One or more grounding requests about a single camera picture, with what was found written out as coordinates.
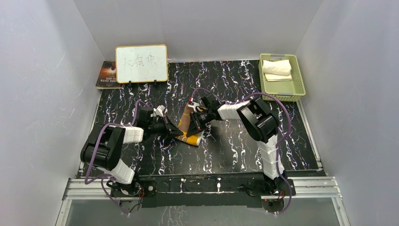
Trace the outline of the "yellow brown towel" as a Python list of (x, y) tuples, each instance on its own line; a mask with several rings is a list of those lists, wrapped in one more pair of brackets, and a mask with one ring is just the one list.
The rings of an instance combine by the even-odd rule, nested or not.
[(188, 145), (192, 145), (198, 147), (203, 139), (204, 131), (201, 131), (197, 134), (188, 136), (188, 132), (194, 128), (195, 125), (191, 125), (191, 113), (199, 113), (203, 111), (203, 107), (200, 107), (200, 104), (197, 102), (189, 101), (184, 107), (184, 112), (180, 118), (178, 123), (178, 129), (183, 132), (183, 135), (176, 137), (179, 141), (184, 142)]

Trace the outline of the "green plastic basket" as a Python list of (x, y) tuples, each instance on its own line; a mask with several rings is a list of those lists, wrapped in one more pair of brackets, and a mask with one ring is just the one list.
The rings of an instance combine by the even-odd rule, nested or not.
[(260, 55), (261, 91), (280, 101), (296, 102), (306, 91), (297, 57), (289, 54)]

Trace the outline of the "white towel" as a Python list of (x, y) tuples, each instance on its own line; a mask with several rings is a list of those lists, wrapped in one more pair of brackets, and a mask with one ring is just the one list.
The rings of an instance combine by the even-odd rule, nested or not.
[(267, 81), (291, 81), (291, 70), (289, 60), (262, 61), (262, 72)]

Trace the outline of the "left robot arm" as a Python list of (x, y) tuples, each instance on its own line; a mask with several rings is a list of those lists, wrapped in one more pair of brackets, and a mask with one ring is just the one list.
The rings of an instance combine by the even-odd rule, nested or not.
[(140, 192), (141, 184), (134, 179), (135, 171), (121, 159), (124, 144), (141, 143), (152, 135), (173, 139), (183, 135), (164, 113), (163, 105), (141, 108), (133, 124), (95, 124), (81, 150), (80, 159), (88, 164), (85, 184), (93, 182), (89, 174), (93, 167), (100, 169), (104, 178), (122, 184), (129, 196)]

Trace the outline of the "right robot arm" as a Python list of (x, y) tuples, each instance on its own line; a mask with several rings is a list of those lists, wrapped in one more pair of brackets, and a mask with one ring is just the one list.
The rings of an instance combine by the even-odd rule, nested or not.
[(281, 179), (285, 177), (285, 169), (276, 147), (279, 120), (267, 109), (265, 101), (256, 97), (229, 105), (213, 94), (202, 97), (201, 101), (204, 107), (190, 113), (190, 125), (186, 135), (190, 137), (202, 132), (213, 120), (240, 120), (260, 150), (263, 174), (269, 178), (265, 182), (265, 190), (271, 195), (282, 191), (284, 184)]

